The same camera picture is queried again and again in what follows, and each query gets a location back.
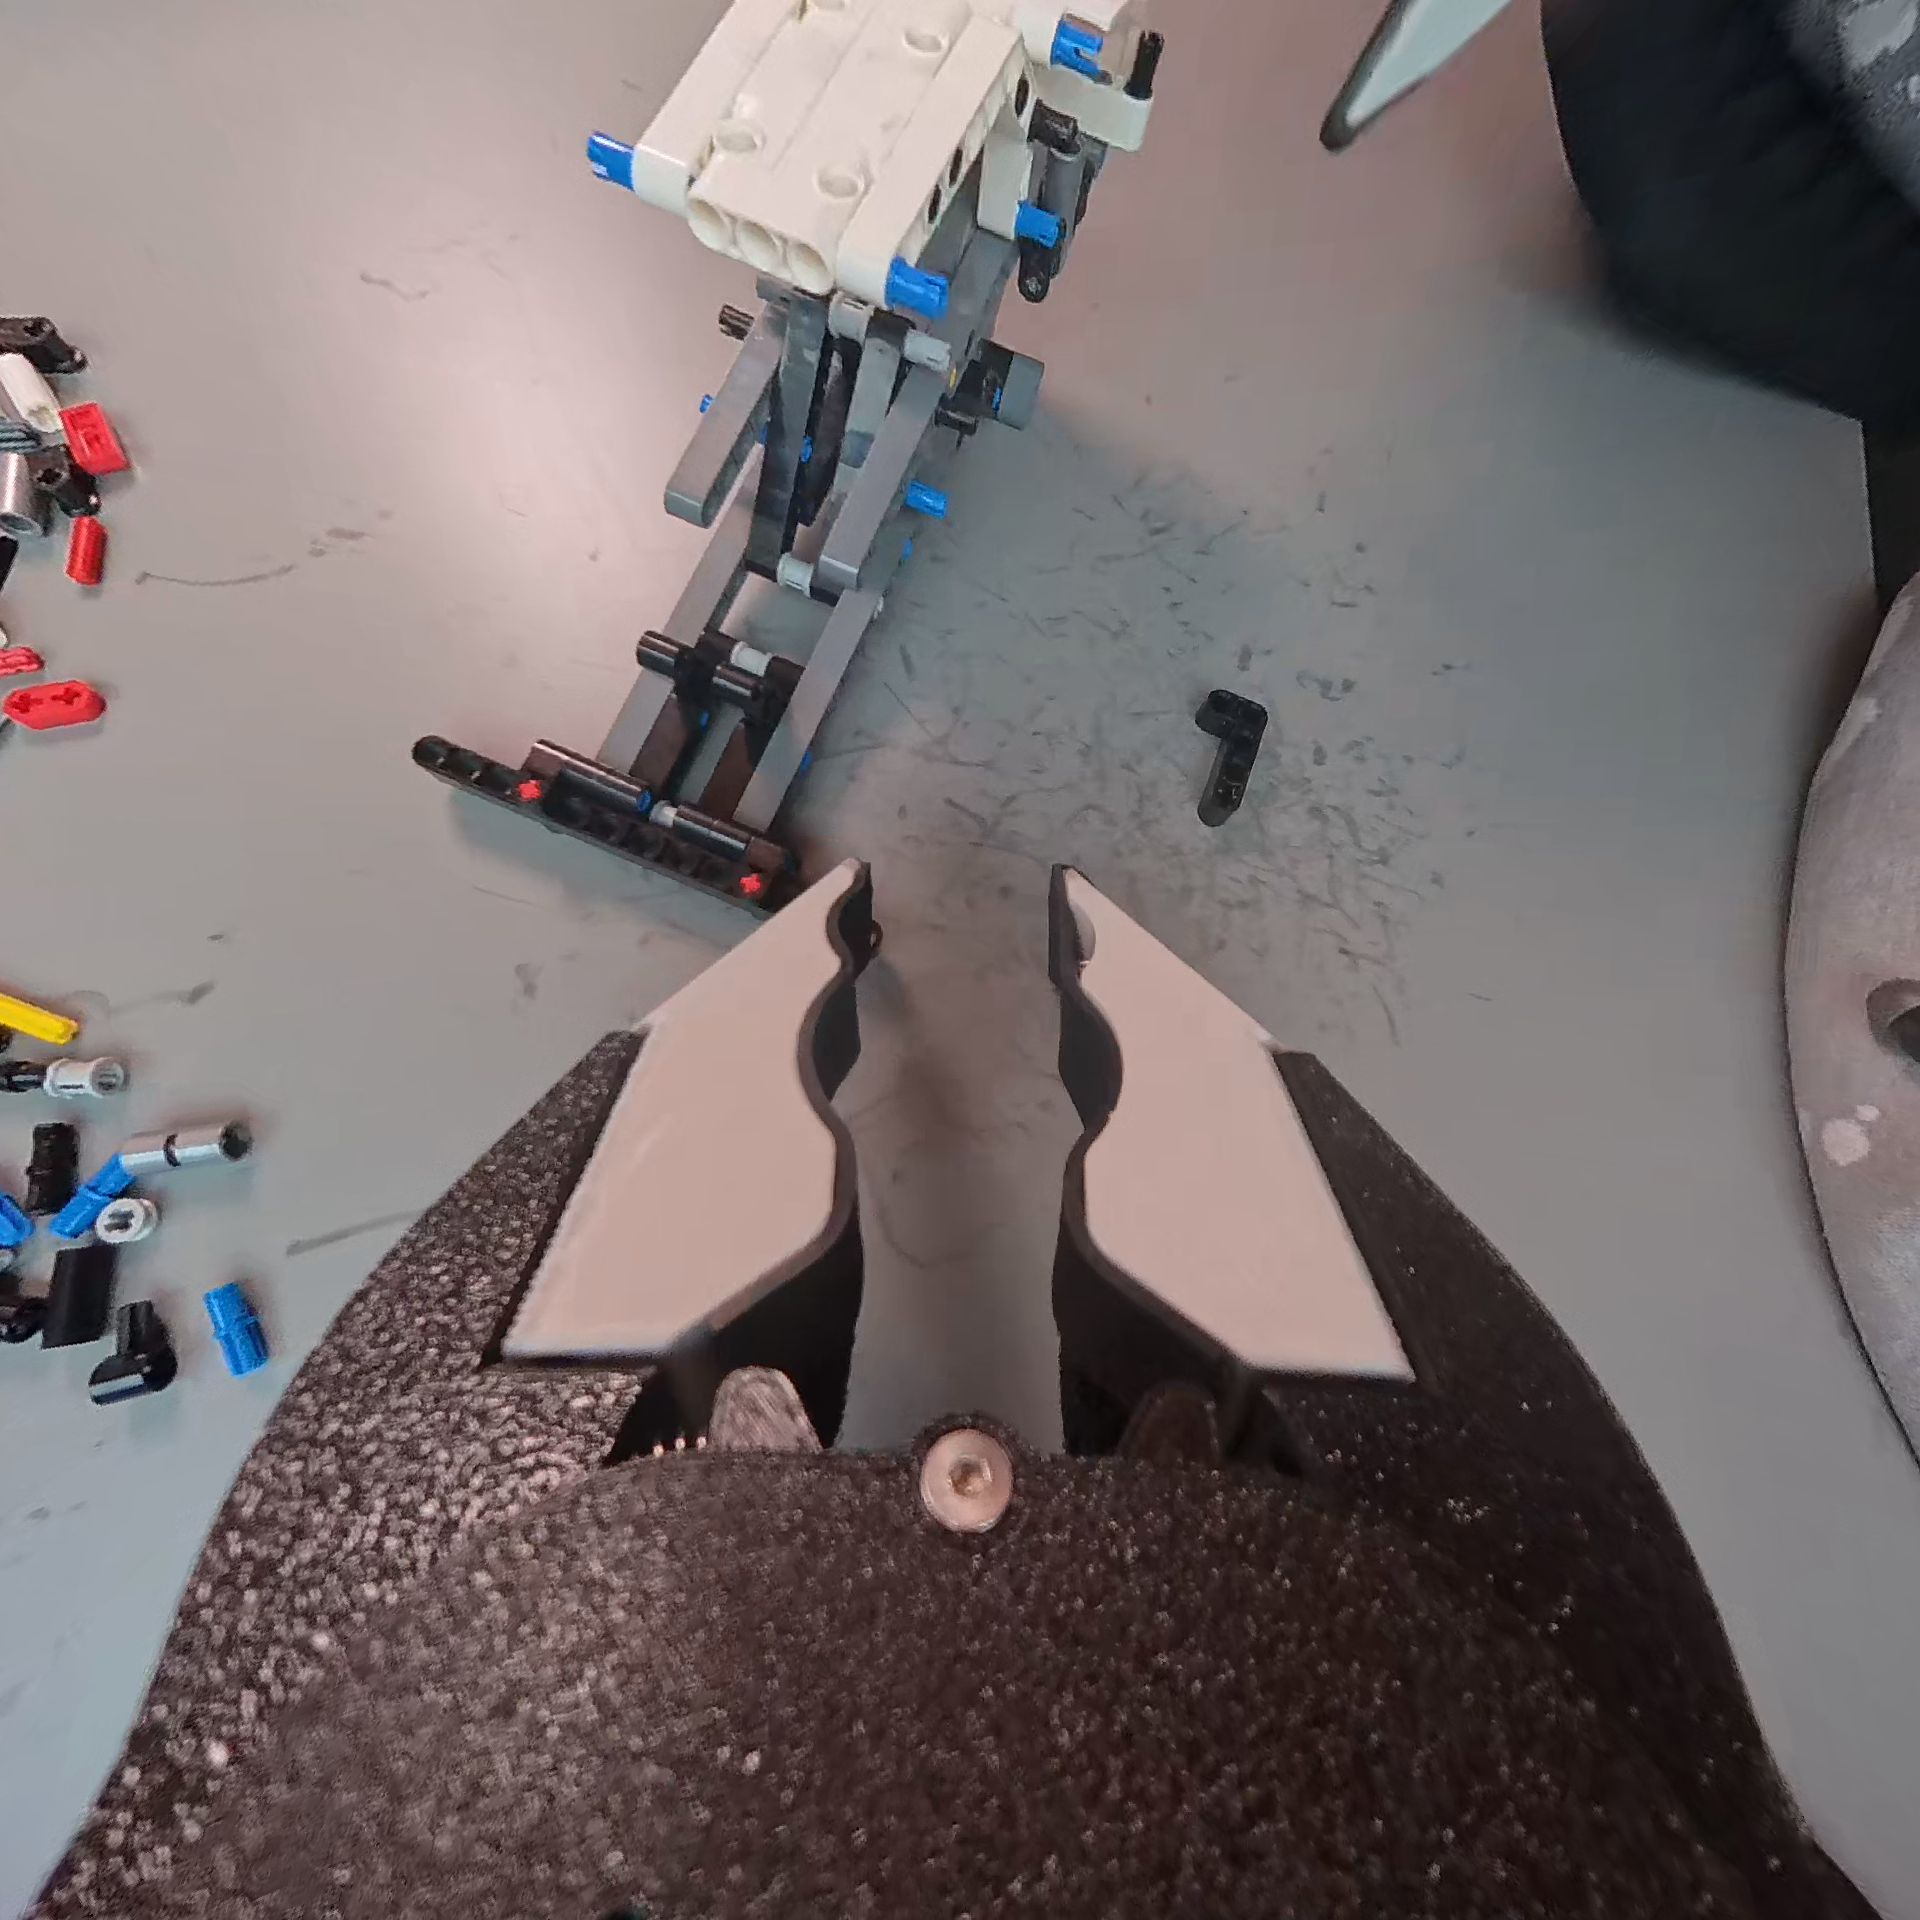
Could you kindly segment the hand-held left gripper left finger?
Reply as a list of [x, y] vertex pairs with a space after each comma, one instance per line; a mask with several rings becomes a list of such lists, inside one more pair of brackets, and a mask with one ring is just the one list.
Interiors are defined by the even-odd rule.
[[849, 1235], [855, 1149], [832, 1100], [860, 1056], [872, 956], [872, 869], [844, 858], [636, 1022], [501, 1360], [688, 1352]]

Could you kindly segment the white toy truck model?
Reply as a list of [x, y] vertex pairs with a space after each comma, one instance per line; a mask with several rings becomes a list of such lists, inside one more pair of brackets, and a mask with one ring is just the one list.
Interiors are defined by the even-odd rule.
[[948, 512], [936, 469], [1033, 416], [1002, 301], [1050, 292], [1161, 56], [1145, 3], [742, 2], [640, 135], [592, 132], [600, 180], [755, 273], [665, 486], [707, 543], [594, 754], [425, 734], [419, 771], [759, 917], [797, 896], [786, 796], [915, 521]]

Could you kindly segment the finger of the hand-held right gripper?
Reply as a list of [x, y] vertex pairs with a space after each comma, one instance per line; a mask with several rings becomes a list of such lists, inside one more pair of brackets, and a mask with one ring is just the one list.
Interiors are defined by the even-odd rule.
[[1340, 153], [1350, 148], [1508, 7], [1509, 2], [1389, 2], [1321, 117], [1321, 149]]

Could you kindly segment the pile of blue black pins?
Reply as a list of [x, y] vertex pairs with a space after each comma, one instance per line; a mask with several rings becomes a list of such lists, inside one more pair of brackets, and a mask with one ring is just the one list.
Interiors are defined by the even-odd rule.
[[[4, 1101], [86, 1105], [111, 1101], [131, 1086], [122, 1056], [73, 1051], [84, 1022], [67, 1013], [4, 988], [3, 1026]], [[166, 1391], [179, 1375], [171, 1325], [155, 1300], [122, 1299], [119, 1260], [158, 1233], [162, 1181], [246, 1164], [252, 1146], [252, 1119], [234, 1114], [132, 1134], [105, 1158], [84, 1164], [78, 1121], [32, 1121], [20, 1178], [8, 1186], [4, 1177], [4, 1345], [39, 1340], [45, 1352], [71, 1352], [108, 1340], [108, 1354], [94, 1362], [86, 1382], [94, 1405], [144, 1400]], [[23, 1270], [37, 1249], [47, 1253], [47, 1276], [39, 1288]], [[246, 1379], [264, 1368], [271, 1347], [246, 1283], [207, 1290], [204, 1319], [231, 1378]]]

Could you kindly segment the grey desk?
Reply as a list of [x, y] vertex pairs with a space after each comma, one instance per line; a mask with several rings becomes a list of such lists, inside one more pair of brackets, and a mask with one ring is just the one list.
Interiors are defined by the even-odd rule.
[[[698, 549], [663, 488], [749, 276], [592, 180], [693, 3], [4, 3], [4, 306], [132, 452], [108, 577], [11, 632], [94, 732], [4, 748], [4, 979], [123, 1046], [92, 1152], [243, 1108], [119, 1416], [4, 1355], [4, 1711], [122, 1719], [268, 1388], [397, 1229], [742, 916], [423, 778], [592, 750]], [[1342, 3], [1186, 3], [1050, 298], [1039, 416], [962, 450], [799, 821], [873, 862], [849, 1084], [857, 1444], [1045, 1438], [1074, 860], [1367, 1100], [1623, 1405], [1760, 1691], [1910, 1667], [1916, 1471], [1834, 1302], [1779, 910], [1870, 615], [1857, 433], [1589, 301], [1515, 8], [1357, 149]], [[1266, 706], [1196, 816], [1211, 690]], [[204, 1292], [271, 1355], [231, 1378]]]

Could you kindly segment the black angled beam brick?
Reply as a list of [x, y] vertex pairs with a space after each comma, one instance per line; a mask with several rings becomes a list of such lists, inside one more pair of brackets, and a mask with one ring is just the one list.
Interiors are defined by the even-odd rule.
[[1243, 802], [1269, 712], [1255, 699], [1218, 688], [1196, 706], [1194, 724], [1214, 738], [1211, 771], [1196, 816], [1205, 826], [1219, 829]]

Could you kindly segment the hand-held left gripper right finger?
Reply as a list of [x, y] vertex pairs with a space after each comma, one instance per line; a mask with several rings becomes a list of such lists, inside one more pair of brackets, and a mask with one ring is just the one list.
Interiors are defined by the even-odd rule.
[[1230, 1379], [1411, 1379], [1259, 1021], [1073, 864], [1048, 881], [1048, 974], [1081, 1123], [1058, 1278]]

